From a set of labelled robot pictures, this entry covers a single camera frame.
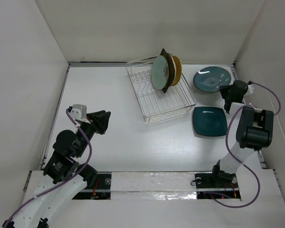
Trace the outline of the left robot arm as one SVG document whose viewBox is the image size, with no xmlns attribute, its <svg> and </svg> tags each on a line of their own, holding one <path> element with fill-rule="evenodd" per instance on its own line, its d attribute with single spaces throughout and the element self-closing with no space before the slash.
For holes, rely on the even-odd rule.
<svg viewBox="0 0 285 228">
<path fill-rule="evenodd" d="M 4 228 L 48 228 L 64 207 L 85 188 L 96 190 L 101 179 L 88 161 L 76 161 L 86 149 L 92 157 L 91 139 L 105 134 L 111 112 L 87 113 L 85 105 L 73 105 L 66 115 L 77 131 L 61 131 L 53 145 L 53 154 L 43 169 L 43 176 L 32 198 L 24 202 L 4 223 Z"/>
</svg>

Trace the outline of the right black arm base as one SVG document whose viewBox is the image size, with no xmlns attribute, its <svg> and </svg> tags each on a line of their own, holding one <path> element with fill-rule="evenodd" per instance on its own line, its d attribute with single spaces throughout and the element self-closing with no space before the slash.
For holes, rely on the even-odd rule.
<svg viewBox="0 0 285 228">
<path fill-rule="evenodd" d="M 222 183 L 215 183 L 212 178 L 212 173 L 195 173 L 194 180 L 191 185 L 196 187 L 197 199 L 240 199 L 240 191 L 237 183 L 224 181 Z"/>
</svg>

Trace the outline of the beige bird painted plate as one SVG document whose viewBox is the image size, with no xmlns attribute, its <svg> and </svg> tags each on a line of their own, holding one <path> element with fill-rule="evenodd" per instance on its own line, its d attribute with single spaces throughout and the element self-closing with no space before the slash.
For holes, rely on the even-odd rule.
<svg viewBox="0 0 285 228">
<path fill-rule="evenodd" d="M 173 55 L 170 54 L 170 56 L 172 58 L 172 62 L 173 62 L 173 66 L 174 66 L 174 79 L 173 79 L 171 86 L 175 86 L 175 81 L 176 81 L 176 76 L 177 76 L 177 67 L 176 67 L 176 63 L 175 63 Z"/>
</svg>

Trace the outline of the square brown yellow plate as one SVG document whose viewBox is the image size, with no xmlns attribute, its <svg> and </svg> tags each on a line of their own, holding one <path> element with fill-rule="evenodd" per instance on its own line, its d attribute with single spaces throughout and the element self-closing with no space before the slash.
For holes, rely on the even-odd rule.
<svg viewBox="0 0 285 228">
<path fill-rule="evenodd" d="M 168 64 L 168 79 L 167 79 L 165 87 L 162 89 L 163 93 L 165 94 L 167 93 L 168 88 L 171 86 L 173 79 L 174 79 L 174 66 L 173 66 L 173 62 L 172 62 L 172 58 L 170 54 L 166 52 L 164 48 L 161 50 L 161 56 L 165 57 L 167 64 Z"/>
</svg>

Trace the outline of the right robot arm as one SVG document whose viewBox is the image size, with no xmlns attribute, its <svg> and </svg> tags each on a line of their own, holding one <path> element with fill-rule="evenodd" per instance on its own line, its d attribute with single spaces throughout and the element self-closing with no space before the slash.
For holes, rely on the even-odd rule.
<svg viewBox="0 0 285 228">
<path fill-rule="evenodd" d="M 269 147 L 272 142 L 274 116 L 278 113 L 243 103 L 245 95 L 253 94 L 255 85 L 265 88 L 252 81 L 246 83 L 240 80 L 220 87 L 220 94 L 225 101 L 224 109 L 228 114 L 233 114 L 233 117 L 225 138 L 228 154 L 213 166 L 210 174 L 211 184 L 216 187 L 231 183 L 238 168 L 244 165 L 246 159 L 255 151 Z M 236 142 L 229 147 L 228 134 L 237 115 L 240 119 L 237 125 Z"/>
</svg>

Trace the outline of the square dark teal plate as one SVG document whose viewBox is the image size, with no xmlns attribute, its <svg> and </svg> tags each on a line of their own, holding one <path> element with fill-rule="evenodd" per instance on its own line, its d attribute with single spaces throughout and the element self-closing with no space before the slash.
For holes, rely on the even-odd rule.
<svg viewBox="0 0 285 228">
<path fill-rule="evenodd" d="M 192 122 L 195 132 L 202 136 L 221 137 L 227 133 L 224 110 L 218 107 L 195 107 Z"/>
</svg>

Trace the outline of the round woven bamboo plate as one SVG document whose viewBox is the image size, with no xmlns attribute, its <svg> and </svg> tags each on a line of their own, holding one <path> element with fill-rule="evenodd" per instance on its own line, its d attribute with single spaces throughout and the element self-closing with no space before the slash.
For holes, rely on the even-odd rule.
<svg viewBox="0 0 285 228">
<path fill-rule="evenodd" d="M 182 64 L 181 64 L 180 59 L 177 56 L 172 56 L 172 57 L 175 63 L 175 73 L 176 73 L 172 86 L 175 86 L 180 81 L 180 78 L 182 75 Z"/>
</svg>

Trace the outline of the light green flower plate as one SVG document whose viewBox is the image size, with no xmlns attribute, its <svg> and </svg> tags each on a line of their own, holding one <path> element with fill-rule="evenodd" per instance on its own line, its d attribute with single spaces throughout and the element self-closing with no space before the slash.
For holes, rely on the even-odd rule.
<svg viewBox="0 0 285 228">
<path fill-rule="evenodd" d="M 168 81 L 169 66 L 166 58 L 159 55 L 155 58 L 151 68 L 151 82 L 156 90 L 162 90 Z"/>
</svg>

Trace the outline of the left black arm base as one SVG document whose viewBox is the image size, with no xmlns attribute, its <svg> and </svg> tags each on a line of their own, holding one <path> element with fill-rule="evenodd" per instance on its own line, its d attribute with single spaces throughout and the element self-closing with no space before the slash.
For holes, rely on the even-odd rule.
<svg viewBox="0 0 285 228">
<path fill-rule="evenodd" d="M 112 173 L 98 173 L 95 184 L 86 187 L 73 197 L 73 200 L 109 200 L 111 198 Z"/>
</svg>

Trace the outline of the round dark teal plate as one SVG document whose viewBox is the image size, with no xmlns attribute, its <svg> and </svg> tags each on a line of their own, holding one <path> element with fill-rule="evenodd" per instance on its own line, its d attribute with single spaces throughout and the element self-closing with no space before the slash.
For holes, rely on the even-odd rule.
<svg viewBox="0 0 285 228">
<path fill-rule="evenodd" d="M 218 92 L 221 86 L 228 86 L 230 82 L 231 74 L 218 66 L 205 67 L 193 77 L 194 86 L 205 93 Z"/>
</svg>

